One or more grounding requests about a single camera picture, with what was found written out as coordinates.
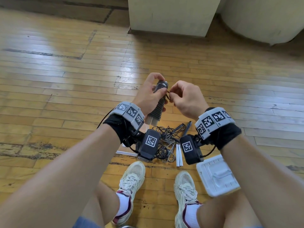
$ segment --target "white strip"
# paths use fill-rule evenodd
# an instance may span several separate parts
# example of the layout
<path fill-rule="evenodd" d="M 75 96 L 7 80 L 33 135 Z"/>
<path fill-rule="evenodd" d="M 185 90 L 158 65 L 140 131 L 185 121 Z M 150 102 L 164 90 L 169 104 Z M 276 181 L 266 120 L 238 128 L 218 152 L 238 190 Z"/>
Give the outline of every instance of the white strip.
<path fill-rule="evenodd" d="M 124 155 L 129 155 L 129 156 L 137 156 L 137 153 L 129 153 L 129 152 L 124 152 L 124 151 L 116 151 L 117 154 L 124 154 Z"/>
<path fill-rule="evenodd" d="M 179 151 L 179 165 L 183 166 L 183 156 L 181 155 L 181 147 L 180 144 L 178 145 L 178 151 Z"/>
<path fill-rule="evenodd" d="M 176 167 L 179 167 L 179 151 L 178 151 L 178 144 L 176 144 Z"/>

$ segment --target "white plastic box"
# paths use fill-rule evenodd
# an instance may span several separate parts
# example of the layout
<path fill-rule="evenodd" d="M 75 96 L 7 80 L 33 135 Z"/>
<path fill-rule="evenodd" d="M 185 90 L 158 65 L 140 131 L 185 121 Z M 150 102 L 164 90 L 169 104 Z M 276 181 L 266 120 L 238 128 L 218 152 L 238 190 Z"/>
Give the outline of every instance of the white plastic box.
<path fill-rule="evenodd" d="M 211 197 L 228 193 L 240 187 L 222 155 L 199 162 L 196 164 L 196 169 L 207 194 Z"/>

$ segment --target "white shoelace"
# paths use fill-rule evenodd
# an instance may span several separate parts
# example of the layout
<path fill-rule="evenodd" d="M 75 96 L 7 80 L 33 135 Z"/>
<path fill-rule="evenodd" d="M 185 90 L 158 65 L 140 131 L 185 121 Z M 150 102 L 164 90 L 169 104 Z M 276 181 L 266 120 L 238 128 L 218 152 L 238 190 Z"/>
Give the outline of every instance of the white shoelace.
<path fill-rule="evenodd" d="M 125 179 L 120 179 L 119 188 L 120 190 L 129 192 L 131 194 L 131 188 L 139 182 L 139 177 L 136 174 L 129 174 Z"/>
<path fill-rule="evenodd" d="M 197 201 L 197 191 L 189 184 L 179 185 L 178 187 L 182 191 L 182 195 L 185 197 L 187 202 Z"/>

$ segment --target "blue shorts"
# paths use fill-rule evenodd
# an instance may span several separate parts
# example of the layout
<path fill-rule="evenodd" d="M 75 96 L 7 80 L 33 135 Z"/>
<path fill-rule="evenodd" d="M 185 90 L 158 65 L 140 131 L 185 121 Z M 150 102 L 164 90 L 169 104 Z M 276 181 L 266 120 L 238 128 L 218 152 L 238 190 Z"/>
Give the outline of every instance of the blue shorts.
<path fill-rule="evenodd" d="M 87 218 L 79 217 L 72 228 L 101 228 L 101 227 Z"/>

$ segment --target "qr code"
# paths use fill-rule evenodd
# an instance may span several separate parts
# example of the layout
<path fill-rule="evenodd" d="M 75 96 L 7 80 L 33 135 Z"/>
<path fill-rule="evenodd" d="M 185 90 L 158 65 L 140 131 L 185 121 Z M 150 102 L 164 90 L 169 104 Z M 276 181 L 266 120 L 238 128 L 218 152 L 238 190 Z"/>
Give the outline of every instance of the qr code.
<path fill-rule="evenodd" d="M 197 131 L 200 133 L 200 135 L 203 135 L 203 133 L 206 132 L 206 129 L 203 127 L 202 124 L 200 124 L 200 125 L 197 127 Z"/>
<path fill-rule="evenodd" d="M 229 116 L 229 114 L 226 112 L 226 111 L 222 111 L 223 112 L 223 114 L 227 117 L 227 118 L 231 118 L 230 116 Z"/>
<path fill-rule="evenodd" d="M 202 122 L 204 123 L 204 125 L 205 125 L 206 128 L 208 128 L 209 126 L 212 126 L 212 125 L 215 124 L 215 122 L 211 119 L 210 116 L 204 118 L 204 119 L 202 120 Z"/>
<path fill-rule="evenodd" d="M 135 115 L 137 114 L 137 110 L 134 109 L 133 107 L 130 107 L 127 111 L 127 114 L 130 115 L 132 118 L 134 118 Z"/>
<path fill-rule="evenodd" d="M 189 152 L 189 151 L 191 151 L 191 150 L 193 150 L 193 149 L 192 149 L 192 145 L 191 145 L 190 142 L 185 142 L 185 143 L 182 144 L 182 146 L 183 146 L 183 148 L 184 148 L 184 152 L 185 152 L 185 153 L 186 153 L 186 152 Z"/>
<path fill-rule="evenodd" d="M 139 114 L 137 115 L 137 117 L 136 117 L 136 119 L 135 119 L 135 122 L 136 122 L 138 125 L 141 124 L 142 118 L 141 118 L 141 116 L 140 116 Z"/>
<path fill-rule="evenodd" d="M 219 121 L 222 121 L 225 119 L 224 115 L 220 111 L 212 114 L 212 117 L 216 120 L 216 122 L 219 122 Z"/>
<path fill-rule="evenodd" d="M 155 147 L 156 142 L 157 142 L 157 138 L 154 138 L 154 137 L 148 135 L 148 138 L 147 138 L 147 140 L 146 140 L 145 143 L 146 143 L 148 146 Z"/>
<path fill-rule="evenodd" d="M 128 108 L 128 105 L 122 103 L 122 104 L 118 105 L 117 108 L 119 110 L 125 111 Z"/>

